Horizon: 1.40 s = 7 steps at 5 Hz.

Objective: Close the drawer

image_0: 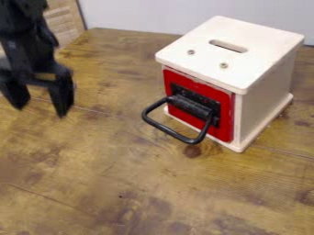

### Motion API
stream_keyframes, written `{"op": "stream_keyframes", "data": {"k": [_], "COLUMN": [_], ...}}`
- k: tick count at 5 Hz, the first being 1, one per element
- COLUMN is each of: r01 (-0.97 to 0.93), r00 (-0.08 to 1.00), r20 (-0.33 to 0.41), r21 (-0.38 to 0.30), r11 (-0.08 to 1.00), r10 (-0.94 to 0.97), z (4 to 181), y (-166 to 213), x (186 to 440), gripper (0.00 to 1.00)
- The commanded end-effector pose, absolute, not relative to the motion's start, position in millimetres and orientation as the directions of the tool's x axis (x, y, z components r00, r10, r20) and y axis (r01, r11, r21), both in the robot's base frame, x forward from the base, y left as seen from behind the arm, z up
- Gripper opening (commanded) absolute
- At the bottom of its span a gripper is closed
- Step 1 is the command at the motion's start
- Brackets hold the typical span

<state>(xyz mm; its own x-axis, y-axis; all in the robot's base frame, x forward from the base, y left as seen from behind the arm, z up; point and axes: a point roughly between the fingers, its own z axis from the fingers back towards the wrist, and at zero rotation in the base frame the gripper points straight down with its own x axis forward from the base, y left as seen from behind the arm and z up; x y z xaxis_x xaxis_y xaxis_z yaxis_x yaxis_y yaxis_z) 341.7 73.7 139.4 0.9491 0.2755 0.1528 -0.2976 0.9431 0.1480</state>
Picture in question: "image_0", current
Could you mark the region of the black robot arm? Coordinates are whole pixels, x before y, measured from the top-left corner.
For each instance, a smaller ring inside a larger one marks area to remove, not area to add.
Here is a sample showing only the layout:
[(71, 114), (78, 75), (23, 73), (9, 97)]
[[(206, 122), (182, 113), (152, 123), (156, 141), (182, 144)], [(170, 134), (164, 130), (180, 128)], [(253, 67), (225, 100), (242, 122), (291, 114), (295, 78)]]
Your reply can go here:
[(46, 18), (47, 0), (0, 0), (0, 92), (23, 109), (31, 99), (27, 86), (46, 87), (58, 116), (74, 105), (72, 71), (54, 58), (59, 41)]

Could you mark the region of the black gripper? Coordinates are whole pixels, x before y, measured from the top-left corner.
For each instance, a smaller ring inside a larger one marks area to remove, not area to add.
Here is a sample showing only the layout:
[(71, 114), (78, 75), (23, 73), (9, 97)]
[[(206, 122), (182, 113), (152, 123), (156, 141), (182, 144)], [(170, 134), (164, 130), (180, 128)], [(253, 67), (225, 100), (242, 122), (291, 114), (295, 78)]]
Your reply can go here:
[[(59, 41), (46, 20), (39, 19), (24, 30), (0, 31), (0, 42), (15, 73), (55, 75), (48, 91), (56, 114), (63, 118), (74, 105), (75, 86), (72, 71), (54, 58)], [(11, 105), (21, 110), (31, 99), (27, 86), (16, 81), (5, 81), (0, 83), (0, 92)]]

